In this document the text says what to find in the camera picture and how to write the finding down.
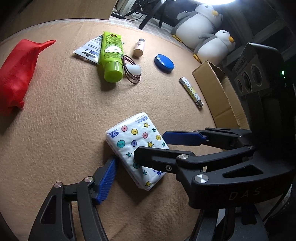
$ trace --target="silver screw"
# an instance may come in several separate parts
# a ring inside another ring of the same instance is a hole
[[[209,180],[209,177],[205,174],[196,175],[194,180],[198,183],[206,183]]]
[[[165,167],[165,169],[166,169],[168,172],[170,172],[170,171],[172,170],[172,167],[171,167],[170,165],[167,165],[167,166]]]
[[[178,156],[178,158],[180,158],[180,159],[187,159],[188,158],[188,155],[181,154],[181,155]]]
[[[57,182],[54,184],[54,187],[55,188],[60,188],[62,186],[62,183],[61,182]]]
[[[86,177],[85,179],[84,179],[84,181],[86,182],[86,183],[90,183],[90,182],[92,182],[94,179],[93,179],[93,177]]]

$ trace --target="red plastic bag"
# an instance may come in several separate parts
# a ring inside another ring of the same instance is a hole
[[[0,68],[0,114],[10,114],[15,106],[23,108],[38,55],[55,42],[50,40],[40,44],[22,39],[14,47]]]

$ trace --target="pink circle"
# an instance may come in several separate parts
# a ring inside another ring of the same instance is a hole
[[[122,130],[122,131],[127,131],[127,130],[128,130],[128,127],[127,127],[127,126],[123,126],[123,127],[121,128],[121,130]]]

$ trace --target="blue round lid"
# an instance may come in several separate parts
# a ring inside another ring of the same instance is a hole
[[[154,63],[159,69],[166,72],[171,72],[175,67],[174,63],[167,56],[162,54],[158,54],[154,58]]]

